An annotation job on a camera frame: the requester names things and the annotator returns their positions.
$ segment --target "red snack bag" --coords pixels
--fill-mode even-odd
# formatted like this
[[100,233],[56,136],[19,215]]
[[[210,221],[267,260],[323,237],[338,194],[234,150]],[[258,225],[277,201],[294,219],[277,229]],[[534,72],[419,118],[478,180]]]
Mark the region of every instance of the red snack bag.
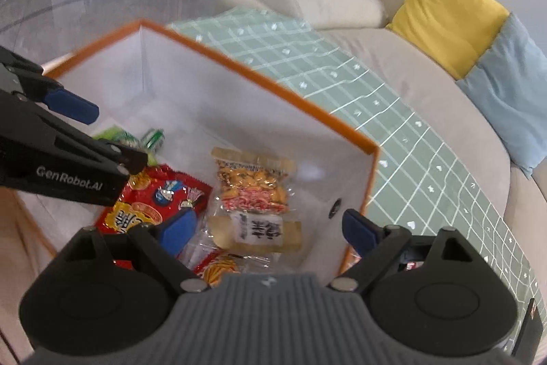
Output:
[[423,261],[409,261],[406,264],[405,269],[406,271],[410,271],[412,269],[420,268],[422,265],[423,265]]
[[125,233],[142,222],[160,224],[183,207],[192,207],[201,216],[210,193],[209,185],[168,165],[146,167],[131,176],[119,201],[105,209],[95,226],[102,233]]

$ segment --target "green checkered blanket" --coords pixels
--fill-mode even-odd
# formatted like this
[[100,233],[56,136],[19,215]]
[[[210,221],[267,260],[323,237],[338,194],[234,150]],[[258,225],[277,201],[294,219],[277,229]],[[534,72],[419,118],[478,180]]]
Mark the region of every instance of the green checkered blanket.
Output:
[[530,298],[545,305],[534,272],[502,217],[452,150],[373,71],[309,24],[277,13],[234,9],[170,27],[272,78],[337,116],[382,147],[367,217],[436,235],[466,235],[511,290],[519,323]]

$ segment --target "gray gripper base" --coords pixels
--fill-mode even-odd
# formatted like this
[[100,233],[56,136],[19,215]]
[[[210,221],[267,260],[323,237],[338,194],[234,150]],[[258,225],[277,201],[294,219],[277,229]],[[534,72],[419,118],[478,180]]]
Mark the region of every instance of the gray gripper base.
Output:
[[374,323],[356,294],[310,275],[228,275],[184,294],[149,338],[103,356],[37,350],[26,365],[516,365],[499,349],[447,359],[411,350]]

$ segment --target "storage box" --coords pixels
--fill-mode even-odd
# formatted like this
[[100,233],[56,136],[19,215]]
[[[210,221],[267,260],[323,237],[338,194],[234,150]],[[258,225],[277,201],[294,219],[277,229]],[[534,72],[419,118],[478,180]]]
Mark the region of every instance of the storage box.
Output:
[[[147,21],[105,36],[48,76],[100,107],[93,125],[72,125],[92,135],[113,124],[134,135],[161,127],[160,161],[210,185],[217,184],[215,146],[294,160],[289,204],[302,221],[303,247],[280,261],[322,282],[336,275],[346,247],[343,210],[364,212],[374,180],[379,147],[364,134],[247,66]],[[56,249],[101,211],[20,196]],[[338,198],[342,208],[329,219]]]

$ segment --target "light blue pillow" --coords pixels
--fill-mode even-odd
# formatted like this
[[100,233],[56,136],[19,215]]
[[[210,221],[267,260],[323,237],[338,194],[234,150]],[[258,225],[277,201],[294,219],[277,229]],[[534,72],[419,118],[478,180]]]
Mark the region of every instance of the light blue pillow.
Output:
[[513,13],[492,47],[456,84],[530,178],[547,156],[547,58]]

